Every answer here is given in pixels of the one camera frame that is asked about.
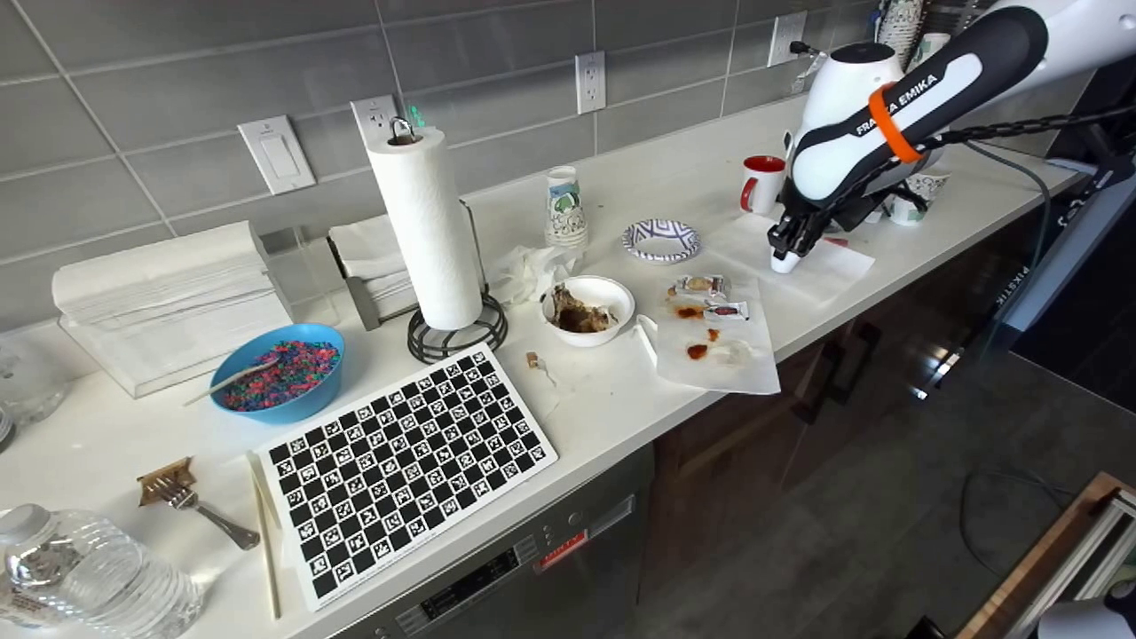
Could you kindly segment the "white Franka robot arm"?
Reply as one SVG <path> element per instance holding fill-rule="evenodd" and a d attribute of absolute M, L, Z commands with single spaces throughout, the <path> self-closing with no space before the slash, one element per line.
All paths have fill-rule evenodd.
<path fill-rule="evenodd" d="M 1136 50 L 1136 0 L 994 0 L 894 82 L 854 95 L 789 145 L 785 212 L 770 265 L 791 272 L 821 235 L 858 226 L 958 120 L 1000 95 L 1107 68 Z"/>

